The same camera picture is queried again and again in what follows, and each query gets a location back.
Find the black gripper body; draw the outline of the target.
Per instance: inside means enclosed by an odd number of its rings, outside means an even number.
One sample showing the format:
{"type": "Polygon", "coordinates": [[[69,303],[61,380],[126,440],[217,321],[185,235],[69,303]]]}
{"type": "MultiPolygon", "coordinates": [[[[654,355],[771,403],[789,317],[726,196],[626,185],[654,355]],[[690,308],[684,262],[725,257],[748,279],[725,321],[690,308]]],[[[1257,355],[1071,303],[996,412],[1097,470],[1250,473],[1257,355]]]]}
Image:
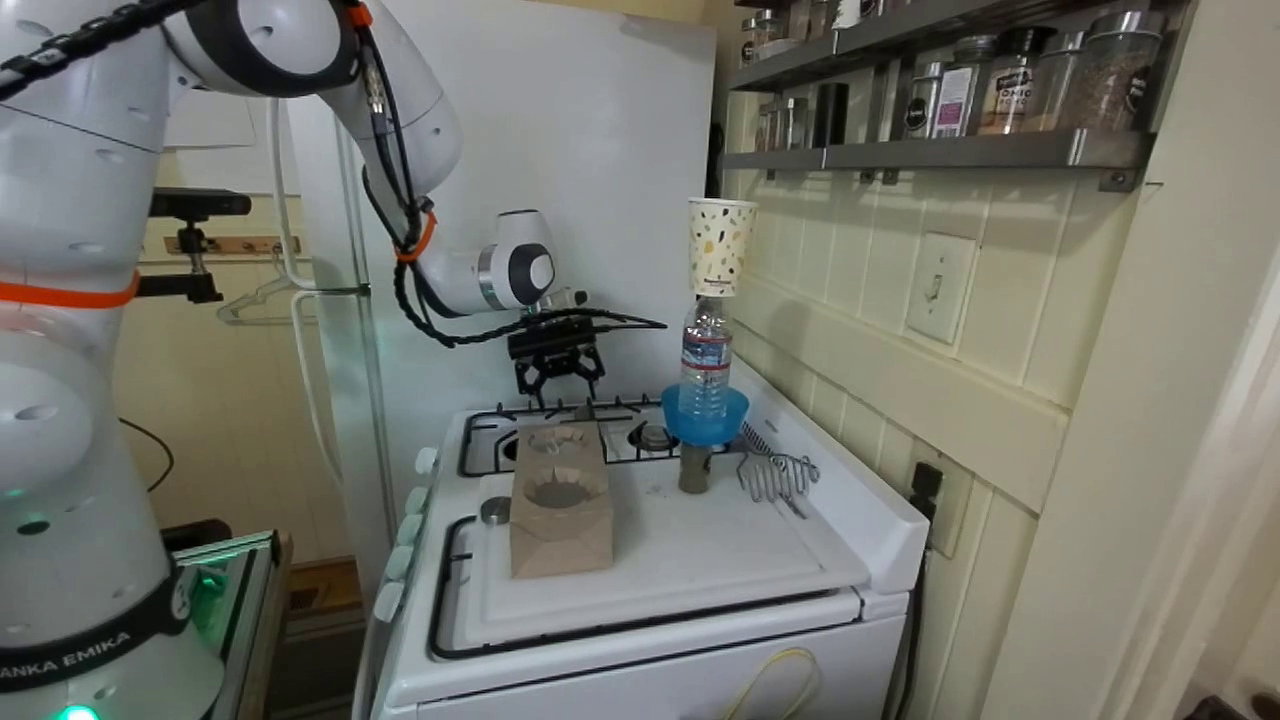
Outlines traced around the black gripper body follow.
{"type": "Polygon", "coordinates": [[[507,355],[525,380],[583,378],[599,380],[595,329],[587,321],[539,321],[507,340],[507,355]]]}

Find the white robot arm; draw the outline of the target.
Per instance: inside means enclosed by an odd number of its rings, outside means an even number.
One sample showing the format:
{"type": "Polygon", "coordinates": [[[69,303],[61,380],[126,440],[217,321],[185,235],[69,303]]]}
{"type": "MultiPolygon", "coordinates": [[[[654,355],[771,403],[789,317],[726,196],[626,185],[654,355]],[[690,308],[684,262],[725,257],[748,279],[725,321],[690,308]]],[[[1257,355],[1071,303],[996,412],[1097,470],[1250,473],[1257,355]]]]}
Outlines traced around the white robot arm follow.
{"type": "Polygon", "coordinates": [[[322,100],[411,321],[556,279],[531,207],[465,262],[433,249],[456,113],[381,0],[0,0],[0,720],[198,720],[222,690],[106,390],[123,303],[161,289],[143,225],[249,207],[154,181],[185,94],[322,100]]]}

